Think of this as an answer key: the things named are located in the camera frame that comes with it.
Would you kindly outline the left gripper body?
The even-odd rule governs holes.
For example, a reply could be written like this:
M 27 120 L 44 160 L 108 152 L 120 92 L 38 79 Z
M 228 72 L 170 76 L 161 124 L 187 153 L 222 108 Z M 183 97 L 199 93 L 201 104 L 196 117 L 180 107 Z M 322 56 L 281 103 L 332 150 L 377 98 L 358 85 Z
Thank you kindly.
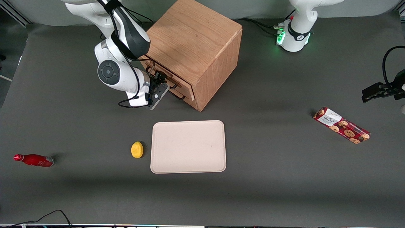
M 383 79 L 387 95 L 393 96 L 395 101 L 404 99 L 405 69 L 399 71 L 392 82 L 388 81 L 386 69 L 383 69 Z

